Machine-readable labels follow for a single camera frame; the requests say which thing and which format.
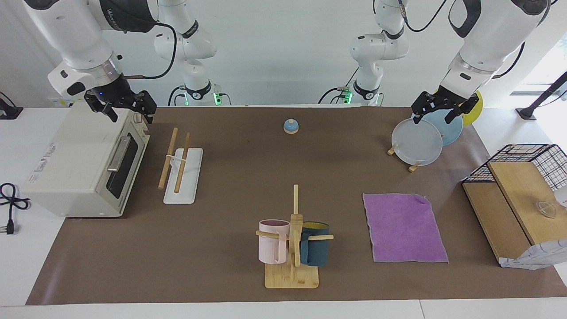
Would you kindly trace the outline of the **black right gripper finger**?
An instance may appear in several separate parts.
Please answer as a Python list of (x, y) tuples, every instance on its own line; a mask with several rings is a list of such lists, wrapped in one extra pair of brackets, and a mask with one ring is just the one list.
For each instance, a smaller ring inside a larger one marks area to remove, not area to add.
[(132, 92), (129, 95), (129, 109), (143, 115), (144, 119), (152, 124), (157, 104), (148, 91)]
[(112, 122), (117, 122), (119, 117), (114, 109), (112, 109), (111, 103), (101, 103), (101, 101), (99, 101), (97, 96), (92, 91), (86, 91), (84, 94), (84, 99), (87, 105), (89, 105), (89, 107), (91, 108), (91, 111), (93, 111), (94, 113), (102, 113), (109, 117)]

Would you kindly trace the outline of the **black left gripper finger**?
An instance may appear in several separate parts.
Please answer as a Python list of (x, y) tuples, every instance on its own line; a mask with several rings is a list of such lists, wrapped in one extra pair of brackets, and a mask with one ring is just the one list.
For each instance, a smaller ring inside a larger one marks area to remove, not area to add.
[[(472, 109), (472, 107), (474, 106), (475, 102), (474, 101), (470, 101), (470, 99), (468, 99), (468, 101), (466, 101), (466, 103), (462, 103), (461, 109), (458, 109), (460, 111), (459, 116), (462, 118), (462, 114), (463, 113), (469, 113)], [(449, 111), (449, 113), (445, 116), (445, 123), (450, 124), (455, 118), (457, 118), (458, 116), (455, 113), (455, 109), (451, 109)]]
[(418, 124), (423, 119), (424, 115), (433, 113), (437, 110), (434, 98), (435, 95), (428, 92), (422, 92), (413, 102), (412, 113), (414, 115), (413, 121), (415, 124)]

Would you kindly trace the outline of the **purple and grey towel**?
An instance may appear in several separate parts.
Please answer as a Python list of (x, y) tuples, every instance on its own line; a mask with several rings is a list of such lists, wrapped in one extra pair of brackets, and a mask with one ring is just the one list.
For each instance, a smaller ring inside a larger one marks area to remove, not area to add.
[(417, 194), (362, 196), (374, 262), (448, 263), (431, 202)]

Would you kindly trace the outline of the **wooden plate rack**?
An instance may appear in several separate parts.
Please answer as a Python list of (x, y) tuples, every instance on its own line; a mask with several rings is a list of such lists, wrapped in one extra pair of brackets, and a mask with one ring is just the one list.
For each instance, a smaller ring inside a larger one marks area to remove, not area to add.
[(408, 156), (407, 154), (403, 153), (397, 146), (397, 144), (392, 144), (391, 148), (387, 151), (388, 156), (396, 156), (401, 161), (405, 162), (409, 165), (408, 171), (414, 172), (420, 166), (420, 161), (413, 157)]

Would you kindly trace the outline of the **white towel rack wooden bars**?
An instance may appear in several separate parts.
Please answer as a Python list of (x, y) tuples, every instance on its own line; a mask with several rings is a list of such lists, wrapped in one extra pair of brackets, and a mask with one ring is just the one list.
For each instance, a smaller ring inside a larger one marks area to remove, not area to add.
[(190, 148), (190, 133), (186, 134), (184, 147), (176, 148), (178, 131), (179, 129), (174, 127), (158, 185), (159, 190), (165, 190), (163, 202), (167, 205), (195, 202), (204, 155), (204, 149)]

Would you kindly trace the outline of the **yellow plate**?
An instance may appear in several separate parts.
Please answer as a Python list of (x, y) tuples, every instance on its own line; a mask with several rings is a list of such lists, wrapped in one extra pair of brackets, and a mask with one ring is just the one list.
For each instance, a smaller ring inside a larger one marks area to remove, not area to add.
[(470, 101), (474, 101), (475, 104), (469, 113), (462, 114), (462, 121), (464, 127), (471, 125), (474, 121), (476, 121), (476, 119), (480, 117), (480, 114), (483, 110), (483, 97), (479, 90), (477, 90), (474, 96), (471, 97)]

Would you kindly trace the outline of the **light blue plate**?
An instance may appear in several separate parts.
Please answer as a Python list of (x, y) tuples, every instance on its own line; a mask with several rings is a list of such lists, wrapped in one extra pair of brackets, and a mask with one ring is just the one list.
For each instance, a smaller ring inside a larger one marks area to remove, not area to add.
[(451, 123), (446, 123), (445, 117), (450, 113), (449, 109), (438, 110), (423, 116), (422, 120), (427, 121), (438, 129), (442, 136), (443, 146), (450, 145), (456, 141), (462, 133), (464, 126), (461, 116), (455, 117)]

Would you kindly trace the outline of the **frosted white plate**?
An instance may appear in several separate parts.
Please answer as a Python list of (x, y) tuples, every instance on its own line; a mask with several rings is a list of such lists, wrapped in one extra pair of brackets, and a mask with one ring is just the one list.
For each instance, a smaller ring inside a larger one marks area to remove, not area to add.
[(395, 126), (391, 144), (388, 154), (396, 154), (411, 166), (430, 165), (443, 148), (441, 133), (433, 124), (428, 121), (415, 124), (413, 119), (405, 119)]

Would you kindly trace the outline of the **white toaster oven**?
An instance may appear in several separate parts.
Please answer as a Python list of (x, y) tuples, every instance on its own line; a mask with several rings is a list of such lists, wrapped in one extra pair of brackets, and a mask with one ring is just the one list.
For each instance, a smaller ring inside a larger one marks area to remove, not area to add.
[(143, 115), (116, 113), (111, 121), (84, 102), (73, 105), (21, 194), (57, 216), (122, 216), (150, 134)]

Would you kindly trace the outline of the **black stand leg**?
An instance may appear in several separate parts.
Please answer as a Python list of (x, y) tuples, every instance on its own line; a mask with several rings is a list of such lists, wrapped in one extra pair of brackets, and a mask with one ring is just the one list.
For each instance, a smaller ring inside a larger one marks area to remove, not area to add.
[[(557, 91), (559, 91), (559, 95), (557, 95), (557, 97), (555, 97), (555, 99), (553, 99), (552, 101), (545, 103), (545, 101)], [(516, 108), (516, 113), (521, 119), (525, 121), (536, 121), (536, 117), (533, 115), (535, 109), (541, 106), (549, 105), (555, 101), (558, 101), (559, 99), (562, 99), (563, 97), (567, 98), (567, 70), (557, 80), (555, 80), (554, 83), (551, 84), (546, 91), (541, 93), (541, 95), (539, 95), (539, 97), (537, 97), (537, 99), (528, 107)]]

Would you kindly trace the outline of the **black clamp base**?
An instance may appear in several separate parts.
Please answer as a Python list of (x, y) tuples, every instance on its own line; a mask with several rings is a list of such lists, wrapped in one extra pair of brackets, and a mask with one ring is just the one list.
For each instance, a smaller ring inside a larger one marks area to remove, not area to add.
[(10, 97), (0, 91), (0, 120), (14, 120), (22, 111), (23, 107), (17, 106)]

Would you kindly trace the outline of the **clear glass lid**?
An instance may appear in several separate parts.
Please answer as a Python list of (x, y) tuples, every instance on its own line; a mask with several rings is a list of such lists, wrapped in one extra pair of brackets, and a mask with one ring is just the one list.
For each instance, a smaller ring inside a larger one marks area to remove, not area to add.
[(550, 202), (537, 200), (536, 201), (537, 210), (546, 218), (554, 219), (557, 216), (557, 210), (554, 204)]

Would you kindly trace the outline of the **brown table mat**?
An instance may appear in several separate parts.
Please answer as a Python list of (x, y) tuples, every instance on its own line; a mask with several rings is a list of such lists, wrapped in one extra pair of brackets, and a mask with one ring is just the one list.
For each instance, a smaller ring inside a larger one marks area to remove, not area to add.
[[(387, 155), (409, 108), (162, 108), (121, 218), (67, 219), (27, 299), (62, 303), (411, 300), (567, 296), (553, 267), (502, 268), (460, 185), (489, 157), (468, 127), (433, 164)], [(289, 135), (287, 119), (299, 123)], [(204, 149), (196, 200), (167, 205), (159, 180), (175, 147)], [(299, 212), (330, 224), (316, 289), (267, 289), (260, 220)], [(364, 193), (432, 204), (448, 263), (375, 263)]]

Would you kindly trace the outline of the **white patterned cloth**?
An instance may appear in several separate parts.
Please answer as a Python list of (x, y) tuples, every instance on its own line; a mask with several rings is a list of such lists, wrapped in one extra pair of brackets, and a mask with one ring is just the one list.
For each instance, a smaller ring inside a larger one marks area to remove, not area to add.
[(539, 270), (563, 262), (567, 262), (567, 239), (532, 245), (516, 259), (498, 258), (501, 267), (526, 270)]

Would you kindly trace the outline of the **dark teal mug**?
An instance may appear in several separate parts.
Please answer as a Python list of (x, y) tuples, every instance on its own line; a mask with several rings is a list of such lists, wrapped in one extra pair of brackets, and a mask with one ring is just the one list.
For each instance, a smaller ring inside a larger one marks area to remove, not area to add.
[(304, 222), (300, 236), (300, 262), (307, 266), (321, 267), (328, 261), (328, 240), (309, 240), (310, 236), (328, 235), (330, 226), (324, 222)]

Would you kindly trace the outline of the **pink mug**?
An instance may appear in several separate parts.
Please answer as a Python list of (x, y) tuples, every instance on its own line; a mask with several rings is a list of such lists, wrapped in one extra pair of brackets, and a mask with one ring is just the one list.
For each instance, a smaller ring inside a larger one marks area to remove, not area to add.
[(276, 238), (259, 236), (258, 259), (271, 265), (286, 263), (290, 222), (279, 219), (261, 220), (259, 231), (276, 234)]

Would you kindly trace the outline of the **wooden mug tree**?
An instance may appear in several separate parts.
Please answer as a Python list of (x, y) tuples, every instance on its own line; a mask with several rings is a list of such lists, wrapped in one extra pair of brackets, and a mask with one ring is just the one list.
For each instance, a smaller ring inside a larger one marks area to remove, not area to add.
[(299, 186), (294, 184), (292, 214), (283, 226), (259, 223), (258, 238), (275, 240), (273, 262), (264, 262), (264, 286), (268, 289), (314, 289), (319, 286), (318, 267), (300, 262), (303, 215), (299, 213)]

